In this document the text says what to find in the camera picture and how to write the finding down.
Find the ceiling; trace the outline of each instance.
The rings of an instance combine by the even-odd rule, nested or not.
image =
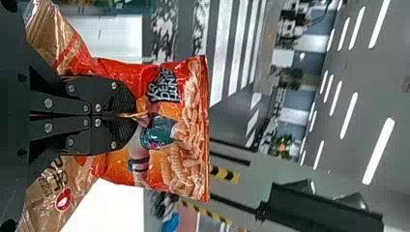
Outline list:
[[[316,94],[317,117],[313,131],[307,131],[305,165],[314,165],[319,144],[324,140],[317,168],[362,180],[383,125],[392,118],[395,127],[371,185],[410,193],[410,93],[401,91],[404,79],[410,76],[410,1],[391,1],[378,41],[373,49],[368,49],[382,4],[383,0],[350,0],[338,12],[335,37],[322,72],[329,71],[334,81],[326,103],[323,99],[328,84],[322,95]],[[363,6],[366,10],[358,37],[349,50]],[[344,46],[337,51],[347,17],[350,24]],[[336,111],[331,117],[329,112],[341,80]],[[355,92],[359,94],[357,104],[341,140],[340,130]]]

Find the plastic packaging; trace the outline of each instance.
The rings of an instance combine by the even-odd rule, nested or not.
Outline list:
[[[94,176],[209,201],[209,86],[204,56],[160,66],[93,58],[49,0],[33,0],[25,20],[28,42],[59,74],[118,79],[137,98],[135,114],[119,115],[138,123],[132,141],[121,151],[94,157],[90,168]]]
[[[81,164],[74,157],[59,157],[26,191],[17,231],[60,231],[97,177],[91,175],[93,158]]]
[[[132,140],[106,156],[106,180],[209,201],[208,68],[204,56],[163,63],[137,100]]]

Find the fluorescent light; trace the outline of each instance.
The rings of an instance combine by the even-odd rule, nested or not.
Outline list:
[[[333,78],[334,76],[331,75],[329,78],[329,83],[328,83],[328,89],[326,90],[325,98],[323,99],[323,102],[326,103],[328,101],[329,94],[331,92],[332,84],[333,84]]]
[[[323,94],[323,90],[325,89],[327,79],[328,79],[328,71],[325,71],[325,73],[323,74],[322,85],[320,86],[320,92],[319,92],[320,95]]]
[[[362,24],[363,15],[365,14],[365,9],[366,7],[362,7],[362,9],[359,11],[358,19],[356,20],[355,29],[353,30],[352,39],[350,40],[349,50],[351,50],[353,46],[355,46],[355,42],[358,37],[360,25]]]
[[[340,139],[343,139],[344,135],[346,135],[346,131],[347,131],[347,128],[349,127],[350,119],[352,118],[353,110],[355,109],[358,97],[359,97],[359,94],[356,92],[353,94],[352,100],[350,100],[349,108],[347,108],[346,117],[344,118],[344,123],[343,123],[343,126],[341,127]]]
[[[332,41],[333,41],[334,36],[335,36],[335,28],[332,30],[331,36],[329,37],[328,48],[326,49],[326,51],[329,51],[331,49]]]
[[[343,26],[343,31],[341,32],[340,42],[338,43],[337,50],[340,51],[343,48],[344,38],[346,37],[347,28],[349,27],[350,17],[346,19]]]
[[[343,81],[339,81],[338,84],[337,84],[334,101],[333,101],[332,107],[331,107],[331,113],[330,113],[331,116],[333,116],[334,113],[335,113],[335,109],[336,109],[336,105],[337,105],[337,100],[338,100],[338,95],[340,94],[340,90],[341,90],[341,86],[342,86],[342,85],[343,85]]]
[[[313,118],[312,118],[311,123],[310,123],[310,129],[308,130],[309,132],[311,132],[313,130],[314,122],[316,121],[316,115],[317,115],[317,110],[314,110]]]
[[[317,164],[319,164],[320,156],[322,156],[323,146],[325,145],[325,141],[321,141],[319,145],[319,150],[317,150],[316,160],[314,161],[313,169],[316,170]]]
[[[299,152],[299,154],[301,154],[304,151],[304,147],[305,147],[305,142],[307,141],[307,138],[304,137],[304,140],[302,140],[302,145],[301,145],[301,151]]]
[[[343,3],[343,0],[338,1],[337,11],[340,11],[342,3]]]
[[[383,21],[386,17],[386,12],[389,9],[390,0],[384,0],[382,8],[380,9],[379,17],[377,18],[376,25],[374,26],[373,35],[371,35],[368,48],[374,48],[377,39],[379,38],[380,30],[382,29]]]
[[[388,118],[383,126],[383,129],[379,135],[376,146],[374,147],[373,154],[371,155],[370,162],[368,163],[365,176],[363,177],[363,184],[370,185],[376,172],[377,166],[382,159],[384,150],[386,149],[387,142],[392,135],[393,128],[395,127],[395,120]]]
[[[301,166],[304,165],[306,155],[307,155],[307,151],[304,151],[304,153],[302,154],[302,158],[301,158]]]
[[[316,106],[316,102],[314,101],[313,104],[311,105],[311,109],[310,109],[310,114],[308,115],[308,120],[311,120],[311,116],[313,115],[313,109]]]
[[[315,194],[316,188],[314,187],[314,182],[310,182],[310,187],[311,187],[311,191],[313,192],[313,194]]]
[[[299,56],[299,61],[303,61],[305,59],[305,53],[302,52],[301,55]]]

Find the crinkled packaging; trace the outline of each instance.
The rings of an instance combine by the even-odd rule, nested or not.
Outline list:
[[[204,56],[160,66],[94,58],[81,36],[49,0],[25,13],[27,40],[60,75],[123,81],[137,99],[138,123],[122,150],[61,157],[27,190],[20,231],[59,231],[98,178],[118,185],[174,192],[208,202],[209,86]]]

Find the metal bolt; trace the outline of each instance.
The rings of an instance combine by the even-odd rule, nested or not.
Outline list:
[[[44,131],[47,133],[52,132],[52,124],[45,124]]]
[[[73,93],[75,91],[75,87],[73,85],[69,85],[69,91],[70,93]]]
[[[52,100],[51,99],[44,100],[44,106],[45,106],[45,108],[51,108],[52,107]]]
[[[97,112],[102,111],[102,106],[101,106],[100,104],[97,104],[97,105],[96,105],[96,111],[97,111]]]
[[[100,119],[96,119],[96,127],[98,128],[101,125],[102,125],[102,121]]]
[[[69,139],[69,147],[72,147],[74,145],[74,140],[72,138]]]

